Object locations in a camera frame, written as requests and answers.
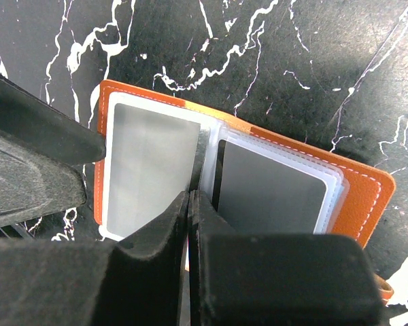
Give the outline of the orange leather card holder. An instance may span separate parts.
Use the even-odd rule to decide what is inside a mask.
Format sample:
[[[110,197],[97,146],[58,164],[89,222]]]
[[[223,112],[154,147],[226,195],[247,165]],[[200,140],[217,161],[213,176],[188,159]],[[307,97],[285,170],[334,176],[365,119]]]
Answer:
[[[382,170],[203,105],[100,85],[94,218],[122,240],[182,191],[202,191],[241,232],[341,234],[365,246],[396,188]]]

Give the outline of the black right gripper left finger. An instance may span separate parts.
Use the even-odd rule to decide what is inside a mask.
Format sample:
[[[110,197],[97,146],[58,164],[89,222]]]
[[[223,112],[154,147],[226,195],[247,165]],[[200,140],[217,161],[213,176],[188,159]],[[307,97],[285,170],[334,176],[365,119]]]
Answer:
[[[177,325],[188,199],[117,243],[0,238],[0,325]]]

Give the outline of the black credit card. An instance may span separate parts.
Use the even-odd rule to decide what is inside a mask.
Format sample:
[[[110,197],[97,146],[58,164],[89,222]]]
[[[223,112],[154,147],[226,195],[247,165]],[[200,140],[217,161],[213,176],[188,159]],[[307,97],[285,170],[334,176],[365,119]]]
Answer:
[[[225,140],[218,144],[212,204],[239,232],[312,233],[322,180]]]
[[[160,215],[190,185],[201,124],[179,108],[116,104],[107,134],[103,226],[125,238]]]

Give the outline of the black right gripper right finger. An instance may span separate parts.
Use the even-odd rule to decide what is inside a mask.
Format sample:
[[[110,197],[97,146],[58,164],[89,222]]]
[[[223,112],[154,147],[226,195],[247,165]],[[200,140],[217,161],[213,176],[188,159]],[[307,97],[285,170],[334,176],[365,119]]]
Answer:
[[[242,234],[207,196],[188,207],[192,325],[379,325],[370,263],[335,234]]]

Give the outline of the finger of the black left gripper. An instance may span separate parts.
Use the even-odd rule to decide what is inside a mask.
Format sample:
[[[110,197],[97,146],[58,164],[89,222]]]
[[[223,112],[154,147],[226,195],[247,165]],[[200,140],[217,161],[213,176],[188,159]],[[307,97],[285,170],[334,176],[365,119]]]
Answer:
[[[75,208],[86,199],[78,171],[0,130],[0,227]]]
[[[68,165],[98,162],[105,139],[0,74],[0,130]]]

